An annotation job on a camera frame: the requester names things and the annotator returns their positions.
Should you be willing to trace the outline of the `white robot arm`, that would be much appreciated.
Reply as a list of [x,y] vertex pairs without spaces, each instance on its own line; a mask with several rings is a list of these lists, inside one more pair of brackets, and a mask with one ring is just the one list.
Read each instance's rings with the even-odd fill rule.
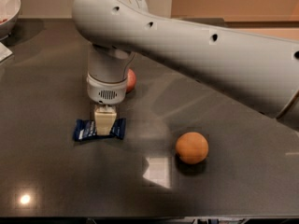
[[299,42],[149,13],[145,0],[74,0],[72,19],[89,41],[87,89],[107,133],[142,54],[269,118],[299,127]]

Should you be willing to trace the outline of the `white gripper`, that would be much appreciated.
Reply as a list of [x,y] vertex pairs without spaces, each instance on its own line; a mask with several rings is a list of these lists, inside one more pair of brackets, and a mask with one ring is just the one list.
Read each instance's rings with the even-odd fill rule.
[[126,93],[128,70],[135,53],[90,44],[88,48],[87,91],[98,104],[94,121],[98,135],[109,135],[117,118],[116,104]]

